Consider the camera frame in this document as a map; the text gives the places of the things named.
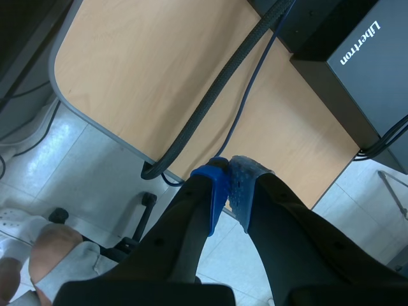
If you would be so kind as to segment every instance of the wooden desk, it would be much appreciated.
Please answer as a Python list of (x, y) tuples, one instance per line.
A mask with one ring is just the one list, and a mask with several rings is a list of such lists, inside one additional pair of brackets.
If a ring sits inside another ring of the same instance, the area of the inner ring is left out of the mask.
[[(78, 113), (157, 160), (258, 20), (246, 0), (84, 0), (55, 53), (55, 81)], [(228, 82), (171, 172), (186, 179), (221, 146), (271, 34)], [(289, 58), (276, 41), (223, 156), (273, 169), (312, 207), (358, 147)]]

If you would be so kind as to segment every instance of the black cable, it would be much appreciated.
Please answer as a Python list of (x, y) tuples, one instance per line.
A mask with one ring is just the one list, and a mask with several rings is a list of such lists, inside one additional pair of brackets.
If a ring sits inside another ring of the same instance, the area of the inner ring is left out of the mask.
[(23, 155), (23, 154), (25, 154), (25, 153), (27, 153), (27, 152), (33, 150), (33, 148), (35, 148), (36, 146), (38, 146), (38, 145), (44, 140), (44, 138), (47, 137), (48, 132), (50, 131), (51, 125), (52, 125), (52, 123), (53, 123), (53, 121), (54, 121), (55, 115), (57, 114), (57, 111), (58, 111), (58, 108), (59, 108), (60, 105), (61, 105), (61, 101), (58, 100), (57, 106), (55, 107), (55, 110), (54, 110), (53, 113), (52, 113), (50, 122), (48, 123), (47, 130), (45, 131), (45, 134), (41, 137), (41, 139), (38, 140), (32, 147), (29, 147), (27, 150), (24, 150), (23, 152), (20, 152), (20, 153), (18, 153), (18, 154), (15, 154), (14, 157), (15, 157), (15, 156)]
[[(60, 105), (61, 105), (61, 101), (58, 101), (57, 106), (55, 107), (54, 111), (52, 112), (52, 116), (51, 116), (50, 122), (48, 123), (47, 129), (45, 130), (45, 133), (41, 137), (41, 139), (38, 140), (32, 147), (29, 147), (27, 150), (24, 150), (23, 152), (15, 154), (13, 157), (23, 155), (23, 154), (33, 150), (33, 148), (35, 148), (37, 145), (39, 145), (44, 140), (44, 138), (47, 137), (48, 132), (51, 129), (51, 125), (52, 125), (52, 123), (53, 123), (53, 121), (55, 119), (55, 115), (57, 115), (57, 111), (58, 111), (58, 108), (59, 108)], [(4, 159), (3, 159), (3, 157), (1, 155), (0, 155), (0, 162), (1, 162), (2, 166), (3, 166), (3, 170), (2, 170), (2, 172), (0, 174), (0, 180), (1, 180), (2, 177), (4, 176), (4, 174), (6, 173), (6, 162), (4, 161)]]
[[(257, 77), (257, 75), (258, 75), (258, 73), (259, 73), (259, 71), (260, 71), (260, 69), (261, 69), (261, 67), (263, 65), (263, 62), (265, 61), (266, 55), (269, 53), (269, 50), (270, 50), (272, 44), (274, 43), (276, 37), (279, 35), (279, 32), (281, 31), (282, 26), (284, 25), (284, 23), (286, 21), (286, 18), (288, 17), (289, 12), (291, 11), (291, 9), (292, 9), (293, 5), (295, 4), (295, 2), (296, 2), (296, 0), (294, 0), (292, 2), (292, 5), (286, 10), (285, 15), (282, 17), (282, 19), (279, 22), (279, 25), (276, 28), (276, 31), (273, 33), (270, 41), (268, 42), (268, 45), (265, 47), (265, 50), (263, 51), (262, 56), (259, 59), (258, 64), (256, 65), (256, 68), (255, 68), (255, 70), (254, 70), (254, 72), (253, 72), (253, 74), (251, 76), (251, 79), (248, 82), (248, 85), (247, 85), (247, 88), (245, 89), (244, 95), (242, 96), (240, 107), (238, 109), (237, 114), (235, 115), (235, 119), (234, 119), (234, 121), (233, 121), (233, 123), (231, 125), (231, 128), (228, 131), (228, 134), (227, 134), (227, 136), (225, 138), (225, 141), (221, 145), (221, 148), (218, 150), (218, 152), (215, 154), (214, 157), (220, 156), (222, 154), (222, 152), (224, 151), (224, 149), (226, 148), (228, 142), (230, 141), (231, 136), (234, 133), (235, 127), (237, 126), (238, 121), (240, 120), (242, 111), (244, 110), (244, 106), (245, 106), (245, 103), (247, 101), (249, 92), (252, 89), (252, 85), (255, 82), (255, 79), (256, 79), (256, 77)], [(164, 173), (161, 174), (161, 177), (166, 182), (166, 184), (168, 184), (171, 187), (180, 187), (184, 183), (184, 182), (172, 183), (166, 178), (166, 175)]]
[(29, 91), (22, 92), (21, 94), (15, 94), (14, 96), (8, 96), (8, 97), (0, 98), (0, 102), (7, 102), (7, 101), (9, 101), (9, 100), (11, 100), (11, 99), (15, 99), (15, 98), (19, 98), (19, 97), (25, 96), (26, 94), (30, 94), (30, 93), (32, 93), (33, 91), (37, 91), (38, 89), (40, 89), (40, 88), (46, 86), (46, 85), (49, 84), (49, 83), (50, 83), (50, 81), (46, 81), (46, 82), (44, 82), (44, 83), (42, 83), (42, 84), (39, 84), (39, 86), (36, 86), (36, 87), (30, 89)]
[(261, 37), (269, 30), (276, 20), (291, 6), (291, 0), (278, 0), (255, 25), (252, 31), (244, 39), (229, 61), (223, 67), (217, 78), (210, 86), (207, 93), (187, 121), (181, 132), (178, 134), (170, 148), (162, 158), (150, 167), (145, 167), (141, 177), (144, 180), (152, 180), (161, 175), (169, 165), (179, 156), (196, 128), (207, 114), (208, 110), (217, 99), (228, 80), (234, 74), (241, 62), (247, 57), (248, 53), (254, 48)]
[(373, 152), (379, 150), (381, 147), (384, 146), (384, 144), (391, 139), (391, 137), (399, 131), (406, 123), (408, 122), (408, 115), (406, 115), (404, 118), (399, 120), (396, 124), (394, 124), (393, 127), (391, 127), (387, 133), (384, 134), (383, 137), (381, 137), (380, 140), (378, 140), (375, 144), (373, 144), (371, 147), (367, 149), (361, 149), (359, 153), (357, 154), (358, 156), (369, 156)]
[(1, 155), (0, 155), (0, 162), (1, 162), (1, 165), (3, 166), (3, 170), (1, 170), (1, 174), (0, 174), (0, 180), (1, 180), (4, 174), (6, 173), (6, 161), (4, 161), (4, 158)]
[(362, 158), (355, 158), (354, 161), (366, 161), (368, 159), (373, 159), (377, 157), (379, 154), (383, 153), (390, 145), (396, 142), (406, 131), (408, 131), (408, 125), (404, 127), (390, 142), (386, 145), (383, 145), (380, 149), (377, 149), (375, 152), (363, 157)]

